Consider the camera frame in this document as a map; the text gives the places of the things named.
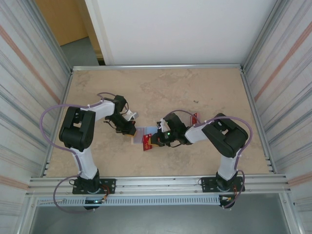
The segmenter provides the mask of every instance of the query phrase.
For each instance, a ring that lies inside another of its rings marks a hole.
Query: table surface
[[[251,124],[254,135],[238,168],[247,174],[269,172],[236,68],[75,71],[66,103],[95,103],[99,92],[124,96],[130,110],[139,113],[136,126],[155,126],[175,109],[199,112],[202,121],[218,113],[242,118]],[[187,114],[177,114],[190,124]],[[220,164],[220,153],[209,141],[177,148],[154,147],[144,152],[141,144],[132,144],[129,136],[117,134],[101,120],[96,122],[91,147],[101,176],[213,175]],[[53,150],[48,177],[71,176],[77,171],[69,152]]]

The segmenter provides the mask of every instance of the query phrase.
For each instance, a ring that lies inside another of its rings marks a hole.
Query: white wall
[[[86,0],[107,65],[242,63],[276,0]]]

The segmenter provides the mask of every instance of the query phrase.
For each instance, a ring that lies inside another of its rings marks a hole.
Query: orange stripe
[[[60,99],[58,98],[58,96],[52,91],[49,85],[41,77],[39,72],[35,69],[35,67],[31,64],[31,62],[26,58],[23,52],[17,47],[17,45],[13,42],[13,40],[6,33],[6,31],[1,25],[0,25],[0,34],[2,38],[6,41],[6,43],[8,43],[8,45],[12,48],[12,50],[18,55],[20,60],[26,65],[26,67],[31,71],[31,73],[37,78],[37,80],[43,85],[43,87],[53,97],[53,99],[59,104]]]
[[[294,187],[310,181],[312,181],[312,172],[290,179],[288,180],[288,184],[290,187]]]
[[[2,176],[2,175],[0,175],[0,184],[4,184],[6,186],[10,186],[10,187],[18,188],[18,189],[24,189],[24,190],[28,189],[28,184],[19,182],[17,180],[14,180],[9,177]]]
[[[269,79],[265,82],[263,87],[260,89],[259,93],[254,97],[255,101],[259,99],[261,94],[264,92],[264,90],[269,86],[269,84],[272,82],[272,80],[277,76],[277,74],[282,70],[286,62],[289,60],[289,58],[297,51],[297,49],[300,47],[300,45],[305,41],[305,39],[309,36],[309,34],[312,32],[312,22],[308,25],[308,27],[303,31],[303,33],[300,35],[298,40],[295,42],[295,44],[292,46],[288,54],[284,57],[284,59],[281,61],[281,63],[277,66],[277,68],[274,70],[274,72],[270,75]]]

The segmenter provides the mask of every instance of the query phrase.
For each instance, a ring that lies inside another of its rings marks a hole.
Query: black mounting plate
[[[218,187],[218,184],[216,183],[216,177],[203,177],[200,179],[201,181],[201,188],[203,190],[203,193],[219,193],[219,192],[234,192],[234,185],[236,185],[237,192],[240,191],[242,185],[243,185],[243,177],[237,176],[231,186],[228,190],[223,191]]]
[[[106,194],[107,192],[101,187],[101,184],[105,184],[109,188],[109,194],[115,193],[116,179],[99,179],[100,180],[100,190],[96,194]],[[81,191],[77,188],[77,179],[75,179],[73,186],[73,194],[91,194],[87,191]]]

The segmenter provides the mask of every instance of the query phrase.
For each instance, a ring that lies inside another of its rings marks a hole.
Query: corrugated metal wall
[[[279,173],[312,232],[312,1],[289,1],[247,80]]]
[[[39,130],[44,109],[60,103],[70,69],[31,2],[0,2],[0,233],[12,233],[32,176],[48,144]],[[58,111],[44,120],[50,135]]]

